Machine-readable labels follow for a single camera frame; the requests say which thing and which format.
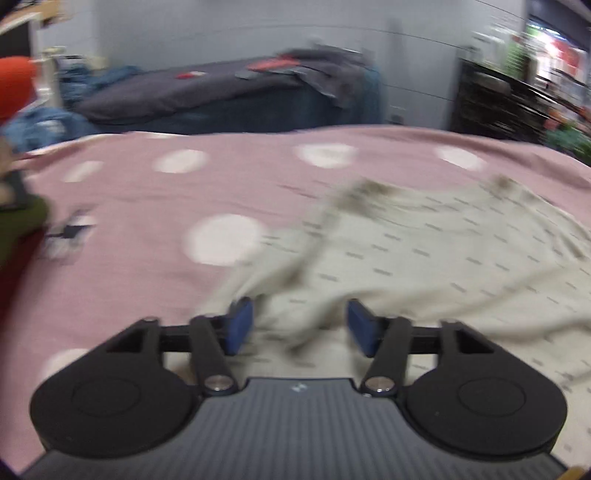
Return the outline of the cream dotted small shirt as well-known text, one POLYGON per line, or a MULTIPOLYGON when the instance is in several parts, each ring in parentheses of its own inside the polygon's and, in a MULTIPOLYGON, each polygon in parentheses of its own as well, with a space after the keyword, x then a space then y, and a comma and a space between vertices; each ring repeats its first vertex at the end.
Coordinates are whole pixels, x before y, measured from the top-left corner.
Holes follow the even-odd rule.
POLYGON ((199 312, 256 302, 239 378, 361 378, 346 304, 421 326, 459 320, 555 381, 569 413, 555 447, 590 462, 590 230, 507 178, 450 191, 365 180, 266 232, 217 215, 183 238, 195 263, 226 266, 199 312))

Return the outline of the pink polka dot bedsheet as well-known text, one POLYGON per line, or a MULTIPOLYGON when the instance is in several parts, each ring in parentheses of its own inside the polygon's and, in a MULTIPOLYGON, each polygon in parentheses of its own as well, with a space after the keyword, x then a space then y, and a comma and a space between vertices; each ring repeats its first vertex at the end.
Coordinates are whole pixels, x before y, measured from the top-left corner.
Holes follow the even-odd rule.
POLYGON ((409 127, 256 135, 96 136, 25 161, 51 209, 1 336, 1 457, 42 453, 30 398, 49 375, 144 317, 183 324, 229 273, 198 264, 184 235, 217 215, 272 232, 318 201, 369 180, 450 191, 507 178, 590 230, 590 170, 555 150, 409 127))

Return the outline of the green potted plant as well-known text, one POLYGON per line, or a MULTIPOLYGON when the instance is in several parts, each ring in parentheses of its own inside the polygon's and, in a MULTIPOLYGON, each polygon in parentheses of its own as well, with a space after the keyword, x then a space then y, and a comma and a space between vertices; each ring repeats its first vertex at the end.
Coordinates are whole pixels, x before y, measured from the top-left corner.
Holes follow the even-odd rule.
POLYGON ((554 130, 547 130, 545 145, 587 166, 591 163, 590 137, 573 126, 561 124, 554 130))

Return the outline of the blue crumpled blanket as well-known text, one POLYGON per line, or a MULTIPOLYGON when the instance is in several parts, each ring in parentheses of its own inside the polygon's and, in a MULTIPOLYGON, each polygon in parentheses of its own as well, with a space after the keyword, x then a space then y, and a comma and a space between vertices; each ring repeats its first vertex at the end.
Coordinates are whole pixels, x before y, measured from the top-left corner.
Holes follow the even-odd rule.
POLYGON ((58 68, 59 93, 65 108, 38 106, 27 108, 1 127, 1 135, 16 153, 44 148, 98 133, 95 126, 73 108, 107 87, 141 73, 135 66, 107 69, 101 74, 76 62, 58 68))

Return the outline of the black shelving cart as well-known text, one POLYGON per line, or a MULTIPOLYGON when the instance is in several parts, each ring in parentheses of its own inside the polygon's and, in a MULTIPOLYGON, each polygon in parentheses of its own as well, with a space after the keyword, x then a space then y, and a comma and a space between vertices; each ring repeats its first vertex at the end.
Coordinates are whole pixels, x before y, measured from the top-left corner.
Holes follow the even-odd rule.
POLYGON ((590 137, 588 125, 559 117, 561 107, 527 83, 484 65, 461 60, 448 130, 546 146, 546 131, 566 124, 590 137))

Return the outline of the dark grey massage bed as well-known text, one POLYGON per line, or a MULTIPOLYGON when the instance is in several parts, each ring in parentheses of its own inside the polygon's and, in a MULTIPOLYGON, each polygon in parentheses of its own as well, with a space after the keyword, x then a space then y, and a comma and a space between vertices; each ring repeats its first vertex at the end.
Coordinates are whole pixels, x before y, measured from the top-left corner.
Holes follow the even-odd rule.
POLYGON ((242 73, 260 59, 141 71, 83 100, 73 111, 103 133, 283 133, 383 122, 381 78, 372 66, 362 95, 352 108, 342 109, 294 77, 242 73), (188 71, 206 75, 176 79, 188 71))

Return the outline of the red marker pen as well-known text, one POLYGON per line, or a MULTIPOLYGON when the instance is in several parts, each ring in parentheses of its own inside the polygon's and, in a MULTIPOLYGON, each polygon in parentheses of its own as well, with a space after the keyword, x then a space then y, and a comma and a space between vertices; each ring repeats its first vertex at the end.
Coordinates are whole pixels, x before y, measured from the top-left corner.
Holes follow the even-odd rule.
POLYGON ((182 72, 176 75, 176 79, 179 80, 185 80, 185 79, 197 79, 200 77, 204 77, 206 75, 206 72, 202 72, 202 71, 188 71, 188 72, 182 72))

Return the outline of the grey towel on bed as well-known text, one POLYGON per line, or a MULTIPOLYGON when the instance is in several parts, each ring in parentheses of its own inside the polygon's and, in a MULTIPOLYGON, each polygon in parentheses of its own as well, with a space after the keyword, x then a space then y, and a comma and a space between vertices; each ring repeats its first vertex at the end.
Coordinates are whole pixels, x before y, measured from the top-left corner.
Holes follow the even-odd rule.
POLYGON ((367 77, 372 71, 367 56, 362 52, 329 45, 288 49, 273 57, 277 56, 293 57, 301 65, 279 72, 256 73, 247 70, 247 64, 242 73, 251 78, 270 75, 294 77, 342 109, 353 107, 365 90, 367 77))

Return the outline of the red cloth on bed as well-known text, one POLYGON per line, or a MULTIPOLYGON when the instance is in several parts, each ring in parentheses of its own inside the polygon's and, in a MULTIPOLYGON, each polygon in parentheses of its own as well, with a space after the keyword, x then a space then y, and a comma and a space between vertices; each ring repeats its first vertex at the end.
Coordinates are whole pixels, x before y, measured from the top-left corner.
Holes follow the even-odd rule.
POLYGON ((290 56, 277 56, 263 60, 257 60, 246 66, 246 69, 256 73, 273 73, 293 69, 300 66, 301 62, 290 56))

